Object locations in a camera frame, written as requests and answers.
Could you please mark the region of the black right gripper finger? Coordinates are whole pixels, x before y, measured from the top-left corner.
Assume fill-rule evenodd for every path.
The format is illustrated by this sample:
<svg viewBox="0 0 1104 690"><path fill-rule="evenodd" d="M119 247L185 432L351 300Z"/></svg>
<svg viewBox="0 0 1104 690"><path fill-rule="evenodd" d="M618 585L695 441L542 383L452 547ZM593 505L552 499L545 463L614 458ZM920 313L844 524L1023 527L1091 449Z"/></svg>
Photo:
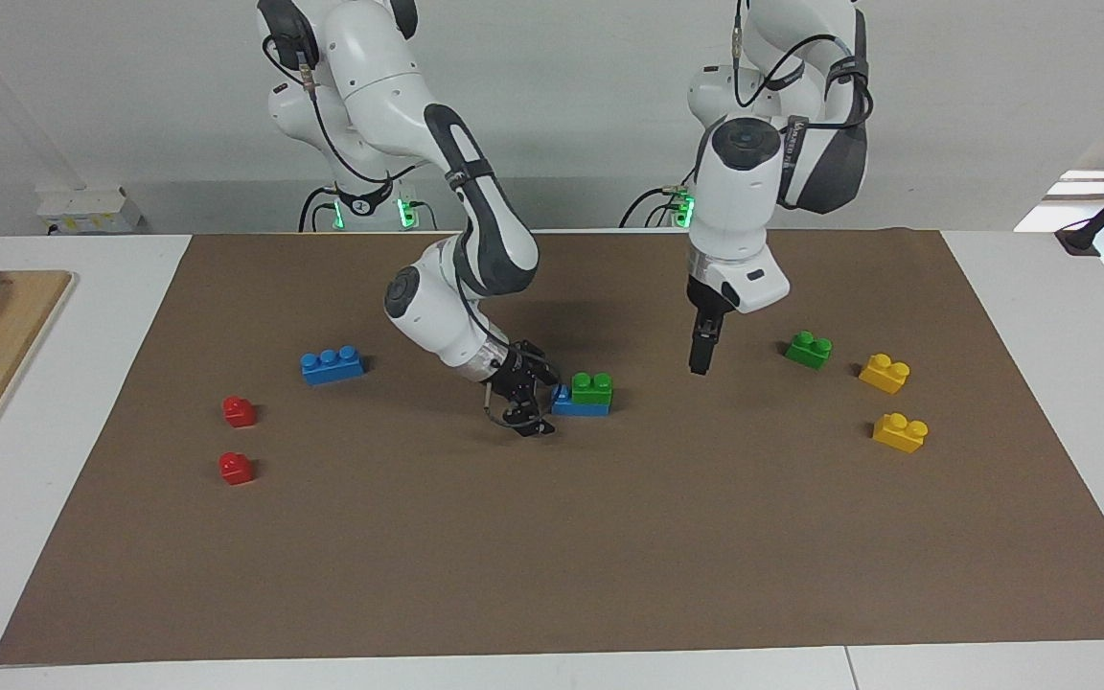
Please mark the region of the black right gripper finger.
<svg viewBox="0 0 1104 690"><path fill-rule="evenodd" d="M535 376L540 383L546 388L558 388L562 376L555 363L548 358L543 349L529 340L526 340L526 365L530 368L531 375Z"/></svg>
<svg viewBox="0 0 1104 690"><path fill-rule="evenodd" d="M535 407L505 410L505 427L522 437L552 435L556 432L555 425L544 420Z"/></svg>

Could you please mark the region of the blue three-stud toy brick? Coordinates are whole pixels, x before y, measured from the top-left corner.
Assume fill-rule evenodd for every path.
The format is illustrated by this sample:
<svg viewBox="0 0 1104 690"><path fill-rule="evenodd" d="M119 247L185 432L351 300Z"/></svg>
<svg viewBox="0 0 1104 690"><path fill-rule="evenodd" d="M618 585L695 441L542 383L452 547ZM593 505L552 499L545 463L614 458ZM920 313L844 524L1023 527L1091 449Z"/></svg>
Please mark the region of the blue three-stud toy brick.
<svg viewBox="0 0 1104 690"><path fill-rule="evenodd" d="M364 373L362 358L351 344L323 350L320 353L305 353L301 357L301 376L311 388L332 381L358 379Z"/></svg>
<svg viewBox="0 0 1104 690"><path fill-rule="evenodd" d="M551 412L553 415L569 416L569 418L605 418L611 414L611 404L574 402L571 399L570 388L558 384L558 388L553 389Z"/></svg>

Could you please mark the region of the brown paper table mat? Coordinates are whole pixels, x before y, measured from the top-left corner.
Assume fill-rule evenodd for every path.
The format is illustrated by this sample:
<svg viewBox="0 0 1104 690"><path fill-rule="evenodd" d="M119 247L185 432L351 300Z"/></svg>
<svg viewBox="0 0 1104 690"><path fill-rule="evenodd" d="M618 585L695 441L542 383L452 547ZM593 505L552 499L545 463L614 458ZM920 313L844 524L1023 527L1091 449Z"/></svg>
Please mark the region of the brown paper table mat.
<svg viewBox="0 0 1104 690"><path fill-rule="evenodd" d="M616 394L521 438L388 322L429 237L193 238L0 664L1104 638L1104 517L946 241L769 241L790 296L694 376L684 238L540 238L487 314ZM784 357L802 331L820 370ZM364 375L306 384L344 344ZM923 447L872 440L889 412Z"/></svg>

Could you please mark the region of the yellow two-stud toy brick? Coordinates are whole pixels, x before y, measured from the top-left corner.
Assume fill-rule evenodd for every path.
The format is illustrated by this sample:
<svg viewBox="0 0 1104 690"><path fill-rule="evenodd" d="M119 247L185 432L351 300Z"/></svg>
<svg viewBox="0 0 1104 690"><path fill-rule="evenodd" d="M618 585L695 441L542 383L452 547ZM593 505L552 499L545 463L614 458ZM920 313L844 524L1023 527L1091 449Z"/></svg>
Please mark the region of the yellow two-stud toy brick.
<svg viewBox="0 0 1104 690"><path fill-rule="evenodd" d="M921 420L907 420L901 412L889 412L873 424L872 440L884 443L891 449L917 452L928 436L928 424Z"/></svg>
<svg viewBox="0 0 1104 690"><path fill-rule="evenodd" d="M885 353L875 353L868 358L864 367L859 372L859 379L864 383L882 390L894 396L904 388L910 376L910 367L903 361L895 361Z"/></svg>

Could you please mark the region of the white cardboard box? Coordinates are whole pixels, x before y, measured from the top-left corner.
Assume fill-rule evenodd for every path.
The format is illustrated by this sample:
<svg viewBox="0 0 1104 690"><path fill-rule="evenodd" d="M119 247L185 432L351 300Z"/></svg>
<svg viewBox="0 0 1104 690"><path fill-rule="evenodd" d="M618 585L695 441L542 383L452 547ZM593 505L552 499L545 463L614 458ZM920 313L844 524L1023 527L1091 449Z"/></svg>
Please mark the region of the white cardboard box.
<svg viewBox="0 0 1104 690"><path fill-rule="evenodd" d="M139 232L144 224L123 187L40 193L35 214L50 235L118 235Z"/></svg>

